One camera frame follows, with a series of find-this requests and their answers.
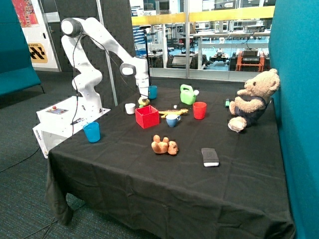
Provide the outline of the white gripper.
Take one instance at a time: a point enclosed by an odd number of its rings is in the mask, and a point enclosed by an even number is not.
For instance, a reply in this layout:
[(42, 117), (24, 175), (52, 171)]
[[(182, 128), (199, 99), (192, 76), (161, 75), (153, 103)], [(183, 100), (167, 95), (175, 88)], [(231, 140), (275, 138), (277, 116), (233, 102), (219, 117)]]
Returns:
[(139, 89), (142, 102), (146, 102), (146, 97), (149, 96), (149, 77), (148, 76), (135, 76), (136, 86)]

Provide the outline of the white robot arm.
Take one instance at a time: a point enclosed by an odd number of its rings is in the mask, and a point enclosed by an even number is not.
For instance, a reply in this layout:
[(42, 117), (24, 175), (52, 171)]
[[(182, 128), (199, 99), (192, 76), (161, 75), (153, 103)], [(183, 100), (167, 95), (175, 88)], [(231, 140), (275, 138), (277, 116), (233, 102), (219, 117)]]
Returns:
[(77, 75), (72, 86), (84, 99), (85, 110), (90, 113), (102, 111), (100, 95), (94, 87), (102, 81), (102, 73), (92, 66), (80, 43), (80, 39), (88, 36), (102, 50), (115, 53), (121, 60), (120, 72), (124, 76), (134, 76), (142, 100), (149, 96), (148, 61), (143, 56), (131, 56), (95, 18), (86, 20), (66, 18), (61, 23), (64, 35), (61, 38), (63, 49)]

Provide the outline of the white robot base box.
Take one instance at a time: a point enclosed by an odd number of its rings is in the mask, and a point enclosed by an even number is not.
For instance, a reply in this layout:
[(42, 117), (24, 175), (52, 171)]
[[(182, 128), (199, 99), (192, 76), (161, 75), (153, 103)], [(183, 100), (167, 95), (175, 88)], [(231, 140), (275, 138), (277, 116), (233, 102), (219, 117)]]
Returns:
[(52, 148), (82, 130), (85, 124), (109, 111), (102, 108), (95, 113), (86, 107), (82, 97), (76, 96), (37, 111), (40, 123), (33, 128), (33, 132), (44, 157), (48, 157)]

